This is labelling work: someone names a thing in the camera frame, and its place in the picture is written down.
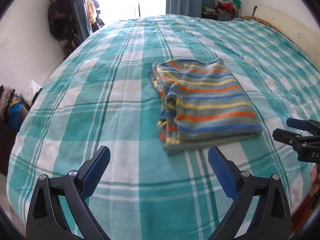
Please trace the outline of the person's right hand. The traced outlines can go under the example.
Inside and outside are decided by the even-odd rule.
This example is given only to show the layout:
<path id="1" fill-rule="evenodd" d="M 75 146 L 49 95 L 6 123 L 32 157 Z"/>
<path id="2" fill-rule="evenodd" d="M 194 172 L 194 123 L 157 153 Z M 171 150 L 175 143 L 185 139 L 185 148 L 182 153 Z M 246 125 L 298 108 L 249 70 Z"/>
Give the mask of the person's right hand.
<path id="1" fill-rule="evenodd" d="M 319 190 L 319 171 L 316 164 L 310 173 L 310 196 L 313 197 Z"/>

